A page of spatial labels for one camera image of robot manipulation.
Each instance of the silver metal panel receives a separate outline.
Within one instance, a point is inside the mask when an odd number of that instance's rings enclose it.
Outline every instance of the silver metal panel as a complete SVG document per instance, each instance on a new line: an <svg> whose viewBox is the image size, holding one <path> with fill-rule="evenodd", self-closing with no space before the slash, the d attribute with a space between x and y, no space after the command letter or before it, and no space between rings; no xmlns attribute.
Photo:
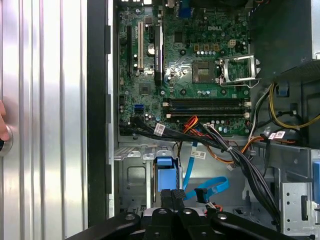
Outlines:
<svg viewBox="0 0 320 240"><path fill-rule="evenodd" d="M0 6L0 93L13 133L0 159L0 239L65 239L88 227L87 1Z"/></svg>

